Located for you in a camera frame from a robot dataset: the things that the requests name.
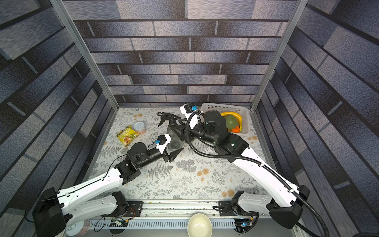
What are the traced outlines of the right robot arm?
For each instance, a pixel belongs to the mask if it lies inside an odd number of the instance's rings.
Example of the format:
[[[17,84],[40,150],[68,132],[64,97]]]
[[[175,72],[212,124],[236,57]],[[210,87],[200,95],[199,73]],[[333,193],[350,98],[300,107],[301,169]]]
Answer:
[[[305,186],[297,186],[268,166],[239,135],[231,133],[227,121],[218,111],[202,113],[195,107],[182,106],[183,118],[161,114],[161,121],[169,121],[169,135],[182,140],[198,155],[212,159],[225,159],[249,174],[266,191],[267,195],[238,191],[220,214],[238,216],[268,214],[280,226],[300,227],[300,217],[310,194]]]

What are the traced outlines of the grey spray bottle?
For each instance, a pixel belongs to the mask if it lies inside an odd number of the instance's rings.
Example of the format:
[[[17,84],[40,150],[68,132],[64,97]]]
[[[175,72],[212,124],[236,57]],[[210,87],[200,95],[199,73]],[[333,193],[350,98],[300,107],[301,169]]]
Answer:
[[[167,134],[171,137],[171,141],[168,144],[167,148],[170,151],[176,151],[180,148],[184,147],[184,142],[180,139],[180,137],[172,130],[171,126],[167,127]]]

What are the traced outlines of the black spray nozzle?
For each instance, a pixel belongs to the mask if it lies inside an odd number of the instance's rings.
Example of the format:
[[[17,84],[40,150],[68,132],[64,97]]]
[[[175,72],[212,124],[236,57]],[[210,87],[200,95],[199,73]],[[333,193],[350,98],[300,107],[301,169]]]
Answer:
[[[166,120],[169,121],[169,124],[176,125],[177,120],[181,119],[181,117],[166,113],[166,112],[158,112],[157,115],[160,117],[160,123],[158,124],[158,127],[160,127]]]

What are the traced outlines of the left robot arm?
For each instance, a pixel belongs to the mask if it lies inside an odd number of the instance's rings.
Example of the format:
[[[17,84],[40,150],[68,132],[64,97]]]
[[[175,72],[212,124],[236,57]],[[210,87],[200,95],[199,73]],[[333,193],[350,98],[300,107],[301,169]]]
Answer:
[[[134,144],[124,160],[91,180],[72,187],[45,190],[32,212],[37,236],[55,237],[67,227],[96,216],[123,217],[131,208],[121,192],[96,199],[101,193],[120,187],[138,177],[140,169],[159,159],[173,162],[182,148],[168,153],[165,145],[147,149],[144,143]]]

